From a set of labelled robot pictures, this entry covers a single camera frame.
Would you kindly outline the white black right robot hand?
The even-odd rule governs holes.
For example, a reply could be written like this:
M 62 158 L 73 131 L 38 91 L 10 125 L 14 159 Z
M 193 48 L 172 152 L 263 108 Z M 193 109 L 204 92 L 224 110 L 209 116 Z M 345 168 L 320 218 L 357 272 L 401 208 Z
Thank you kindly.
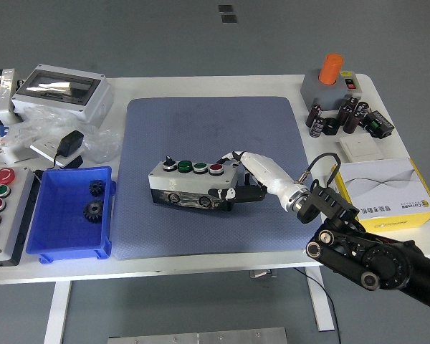
M 261 201 L 266 194 L 277 196 L 281 207 L 287 211 L 298 212 L 307 200 L 306 186 L 294 181 L 271 158 L 256 153 L 233 151 L 223 156 L 219 162 L 236 160 L 244 166 L 247 173 L 256 180 L 255 185 L 245 184 L 234 188 L 211 188 L 210 196 L 222 201 L 244 203 Z

